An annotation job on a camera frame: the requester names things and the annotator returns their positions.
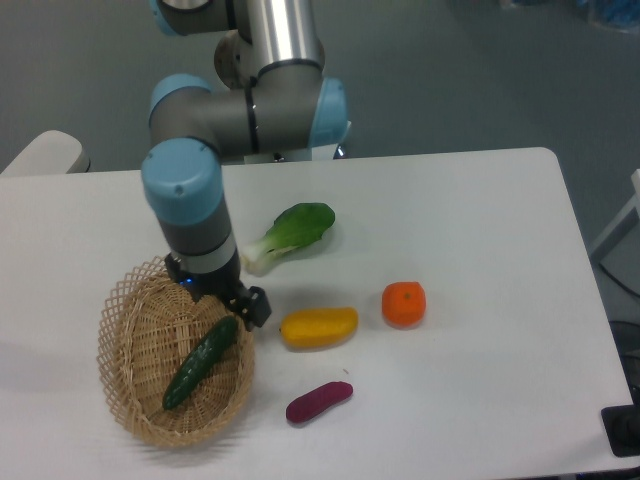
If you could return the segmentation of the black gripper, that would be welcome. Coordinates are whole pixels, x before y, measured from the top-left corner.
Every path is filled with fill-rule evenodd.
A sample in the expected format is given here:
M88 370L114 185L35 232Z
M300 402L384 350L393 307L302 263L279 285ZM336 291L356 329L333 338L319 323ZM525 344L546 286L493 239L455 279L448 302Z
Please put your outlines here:
M219 298L243 321L245 329L262 328L272 310L266 292L257 286L246 288L240 280L241 263L234 253L220 269L209 273L183 271L171 254L164 258L169 278L184 287L195 302L206 295Z

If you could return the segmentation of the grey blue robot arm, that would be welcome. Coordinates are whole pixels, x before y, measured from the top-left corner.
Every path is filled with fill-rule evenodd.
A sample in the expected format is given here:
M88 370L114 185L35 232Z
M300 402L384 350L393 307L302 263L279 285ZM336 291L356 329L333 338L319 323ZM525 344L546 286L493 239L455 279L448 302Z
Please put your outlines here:
M343 84L323 73L323 47L307 1L154 1L168 35L223 32L233 79L217 92L190 74L151 95L151 148L141 166L146 200L169 254L170 278L194 299L220 299L247 328L271 309L240 279L221 163L230 157L336 145L348 131Z

